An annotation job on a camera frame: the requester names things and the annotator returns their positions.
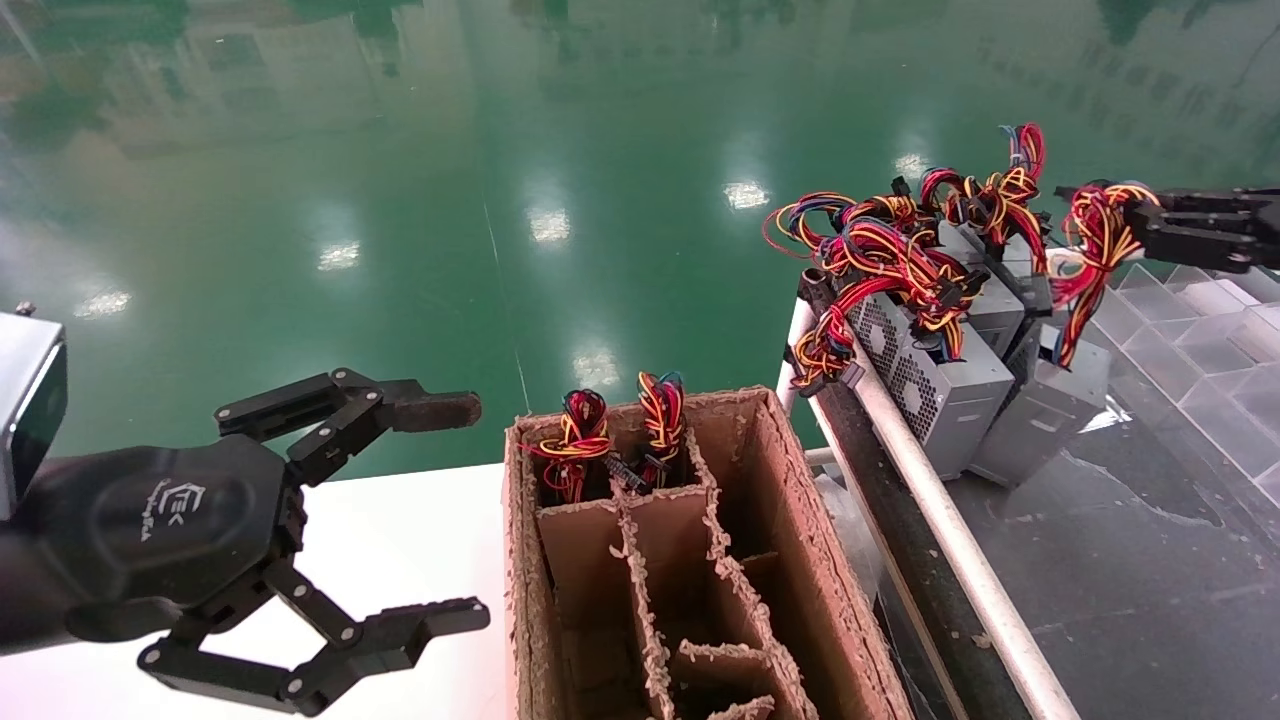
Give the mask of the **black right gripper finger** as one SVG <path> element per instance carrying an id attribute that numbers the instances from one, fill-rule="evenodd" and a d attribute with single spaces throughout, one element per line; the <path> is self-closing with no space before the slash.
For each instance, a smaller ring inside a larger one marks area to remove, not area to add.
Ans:
<path id="1" fill-rule="evenodd" d="M 1139 240 L 1146 258 L 1204 270 L 1245 274 L 1279 269 L 1277 241 L 1252 234 L 1197 229 L 1147 231 Z"/>
<path id="2" fill-rule="evenodd" d="M 1129 224 L 1147 228 L 1189 223 L 1224 231 L 1276 231 L 1277 202 L 1279 188 L 1165 190 L 1155 193 L 1155 201 L 1132 204 Z"/>

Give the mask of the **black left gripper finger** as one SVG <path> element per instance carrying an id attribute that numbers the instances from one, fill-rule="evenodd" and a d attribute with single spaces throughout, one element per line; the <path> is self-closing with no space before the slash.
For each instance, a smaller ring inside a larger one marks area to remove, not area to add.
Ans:
<path id="1" fill-rule="evenodd" d="M 387 432 L 453 430 L 481 415 L 472 391 L 433 393 L 416 379 L 374 380 L 337 368 L 228 404 L 214 419 L 221 437 L 259 443 L 302 430 L 285 452 L 285 483 L 315 487 Z"/>
<path id="2" fill-rule="evenodd" d="M 279 598 L 324 641 L 297 667 L 237 659 L 202 650 Z M 355 620 L 289 557 L 250 569 L 197 609 L 186 610 L 170 632 L 143 650 L 137 666 L 160 684 L 212 700 L 316 717 L 361 680 L 413 669 L 428 643 L 489 626 L 489 607 L 476 597 L 385 609 Z"/>

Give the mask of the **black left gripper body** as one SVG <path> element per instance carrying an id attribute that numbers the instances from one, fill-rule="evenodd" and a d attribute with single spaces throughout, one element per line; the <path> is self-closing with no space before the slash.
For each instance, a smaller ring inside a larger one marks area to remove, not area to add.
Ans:
<path id="1" fill-rule="evenodd" d="M 224 632 L 305 523 L 285 461 L 243 436 L 49 461 L 3 523 L 3 652 L 136 641 L 186 614 Z"/>

